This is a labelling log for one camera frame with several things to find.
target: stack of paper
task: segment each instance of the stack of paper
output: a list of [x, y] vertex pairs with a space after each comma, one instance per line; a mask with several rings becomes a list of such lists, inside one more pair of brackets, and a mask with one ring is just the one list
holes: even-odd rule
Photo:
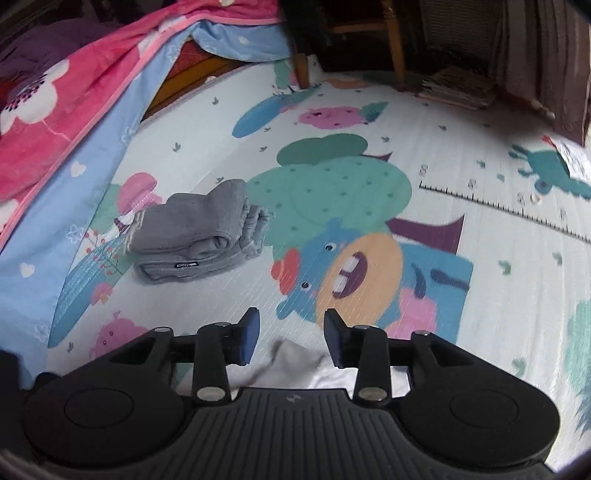
[[418, 95], [478, 110], [488, 108], [495, 100], [495, 82], [459, 67], [448, 67], [423, 80], [423, 89]]

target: orange cartoon face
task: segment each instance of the orange cartoon face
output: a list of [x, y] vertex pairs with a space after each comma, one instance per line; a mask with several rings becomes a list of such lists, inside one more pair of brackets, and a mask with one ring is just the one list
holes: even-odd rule
[[358, 238], [340, 252], [320, 285], [319, 326], [331, 308], [348, 325], [375, 325], [398, 293], [401, 280], [402, 250], [391, 235], [370, 233]]

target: circular pad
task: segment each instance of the circular pad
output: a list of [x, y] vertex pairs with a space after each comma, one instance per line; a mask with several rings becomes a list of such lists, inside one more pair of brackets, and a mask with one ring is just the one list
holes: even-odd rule
[[180, 430], [180, 397], [154, 373], [105, 362], [54, 380], [25, 403], [31, 444], [57, 463], [104, 468], [140, 459]]
[[133, 410], [134, 401], [128, 394], [110, 388], [91, 388], [75, 393], [64, 412], [79, 427], [104, 429], [124, 421]]
[[545, 458], [560, 423], [546, 395], [509, 375], [475, 378], [454, 370], [446, 382], [426, 382], [402, 399], [400, 419], [416, 443], [475, 469]]

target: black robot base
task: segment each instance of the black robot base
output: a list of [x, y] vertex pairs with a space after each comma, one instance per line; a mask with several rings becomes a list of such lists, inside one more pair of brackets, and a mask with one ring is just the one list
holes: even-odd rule
[[[243, 388], [232, 400], [226, 366], [248, 364], [259, 326], [250, 308], [195, 335], [156, 328], [63, 377], [41, 374], [29, 391], [18, 389], [17, 359], [2, 353], [0, 472], [24, 459], [72, 480], [551, 475], [544, 460], [559, 417], [541, 391], [432, 333], [388, 339], [347, 327], [335, 310], [324, 337], [337, 367], [359, 369], [352, 399]], [[190, 396], [170, 387], [178, 363], [194, 364]], [[391, 398], [392, 365], [408, 367], [401, 398]]]

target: wooden chair leg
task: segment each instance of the wooden chair leg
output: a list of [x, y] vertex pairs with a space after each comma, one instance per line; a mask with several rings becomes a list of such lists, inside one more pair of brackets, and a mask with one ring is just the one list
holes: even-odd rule
[[400, 36], [400, 25], [392, 0], [381, 0], [382, 10], [384, 12], [384, 20], [388, 29], [388, 41], [390, 43], [390, 53], [392, 54], [392, 62], [394, 63], [394, 71], [399, 83], [405, 82], [405, 66], [404, 66], [404, 50], [402, 49], [402, 37]]
[[303, 53], [296, 53], [292, 58], [295, 77], [302, 90], [310, 88], [310, 76], [308, 73], [308, 58]]

